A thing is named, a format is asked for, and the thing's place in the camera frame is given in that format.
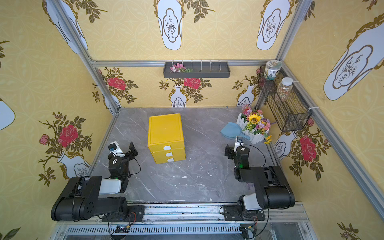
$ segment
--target dustpan handle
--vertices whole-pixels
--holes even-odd
[[[243,138],[245,138],[245,140],[251,140],[251,137],[250,136],[247,136],[247,135],[245,135],[244,133],[240,133],[240,137],[243,137]]]

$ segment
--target jar lid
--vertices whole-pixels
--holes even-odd
[[[293,83],[293,79],[292,78],[283,78],[281,80],[281,84],[285,85],[285,86],[291,86],[292,83]]]
[[[278,60],[271,60],[266,63],[266,66],[269,69],[280,69],[282,66],[282,63]]]

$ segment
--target white picket fence planter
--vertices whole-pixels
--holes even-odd
[[[244,118],[241,118],[241,114],[239,114],[239,116],[237,117],[237,121],[236,121],[236,124],[239,125],[241,127],[241,129],[243,129],[247,124],[248,124],[248,121],[245,121],[244,122]],[[242,130],[242,132],[249,136],[251,138],[251,144],[255,144],[255,143],[258,143],[258,142],[261,142],[264,140],[264,135],[262,135],[261,133],[258,133],[258,134],[253,134],[255,130],[253,129],[252,131],[249,131],[249,130]]]

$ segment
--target yellow drawer cabinet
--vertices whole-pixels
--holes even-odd
[[[149,117],[148,148],[156,163],[185,160],[180,113]]]

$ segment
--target blue dustpan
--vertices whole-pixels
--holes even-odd
[[[242,133],[240,126],[234,122],[227,123],[220,132],[224,137],[229,139],[235,139],[237,136],[243,137],[246,140],[251,139],[249,136]]]

